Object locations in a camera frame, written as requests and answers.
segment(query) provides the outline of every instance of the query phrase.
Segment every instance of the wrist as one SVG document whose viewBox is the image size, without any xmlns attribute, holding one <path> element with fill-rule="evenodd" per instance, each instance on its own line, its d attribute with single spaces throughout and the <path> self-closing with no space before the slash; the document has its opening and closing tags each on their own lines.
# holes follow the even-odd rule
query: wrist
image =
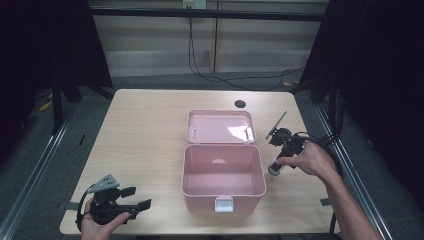
<svg viewBox="0 0 424 240">
<path fill-rule="evenodd" d="M 321 179 L 326 186 L 343 182 L 342 177 L 334 169 L 324 172 L 319 176 L 319 179 Z"/>
</svg>

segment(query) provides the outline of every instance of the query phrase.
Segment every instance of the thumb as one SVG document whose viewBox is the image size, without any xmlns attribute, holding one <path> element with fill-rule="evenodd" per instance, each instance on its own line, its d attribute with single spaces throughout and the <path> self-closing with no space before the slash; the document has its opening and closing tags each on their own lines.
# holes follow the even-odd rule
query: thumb
<svg viewBox="0 0 424 240">
<path fill-rule="evenodd" d="M 107 228 L 109 228 L 109 230 L 113 232 L 117 227 L 127 221 L 130 216 L 131 214 L 129 212 L 123 212 L 119 214 L 118 216 L 116 216 L 115 219 L 113 219 L 110 223 L 107 224 Z"/>
<path fill-rule="evenodd" d="M 293 157 L 280 157 L 275 160 L 279 165 L 296 166 L 296 161 Z"/>
</svg>

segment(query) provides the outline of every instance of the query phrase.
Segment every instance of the white latch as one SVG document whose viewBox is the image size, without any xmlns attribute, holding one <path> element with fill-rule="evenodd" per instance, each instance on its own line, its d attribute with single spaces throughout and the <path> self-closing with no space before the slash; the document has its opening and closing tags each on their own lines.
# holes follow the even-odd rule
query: white latch
<svg viewBox="0 0 424 240">
<path fill-rule="evenodd" d="M 234 200 L 231 196 L 218 196 L 215 199 L 215 212 L 234 212 Z"/>
</svg>

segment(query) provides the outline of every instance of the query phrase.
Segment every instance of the black robotic tool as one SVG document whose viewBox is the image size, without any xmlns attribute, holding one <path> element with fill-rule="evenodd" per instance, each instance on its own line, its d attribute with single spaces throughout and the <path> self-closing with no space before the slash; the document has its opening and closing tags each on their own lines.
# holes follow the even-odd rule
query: black robotic tool
<svg viewBox="0 0 424 240">
<path fill-rule="evenodd" d="M 276 147 L 283 146 L 280 154 L 275 159 L 280 157 L 292 157 L 295 154 L 300 154 L 303 151 L 303 143 L 305 140 L 297 133 L 292 136 L 290 130 L 286 128 L 280 128 L 278 130 L 275 129 L 271 135 L 272 138 L 269 141 L 270 144 Z M 273 163 L 268 166 L 268 172 L 273 176 L 277 176 L 280 174 L 280 171 L 283 167 L 283 165 L 279 165 L 276 161 L 273 161 Z"/>
<path fill-rule="evenodd" d="M 125 198 L 134 195 L 136 188 L 129 187 L 120 190 L 117 187 L 119 187 L 118 181 L 109 174 L 87 189 L 84 196 L 81 198 L 77 213 L 76 223 L 79 230 L 81 230 L 81 221 L 84 215 L 88 213 L 91 214 L 96 223 L 104 225 L 110 223 L 116 216 L 123 212 L 129 212 L 131 214 L 129 219 L 134 220 L 139 212 L 150 208 L 151 199 L 139 202 L 137 205 L 118 205 L 116 200 L 119 197 Z M 90 210 L 81 214 L 82 204 L 87 193 L 94 193 L 94 199 L 90 204 Z"/>
</svg>

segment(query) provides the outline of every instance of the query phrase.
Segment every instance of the pink box lid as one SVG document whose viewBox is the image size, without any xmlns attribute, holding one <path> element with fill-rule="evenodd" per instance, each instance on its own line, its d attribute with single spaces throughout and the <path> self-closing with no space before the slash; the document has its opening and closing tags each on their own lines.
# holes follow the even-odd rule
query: pink box lid
<svg viewBox="0 0 424 240">
<path fill-rule="evenodd" d="M 256 133 L 246 111 L 193 110 L 189 114 L 187 141 L 196 144 L 253 144 Z"/>
</svg>

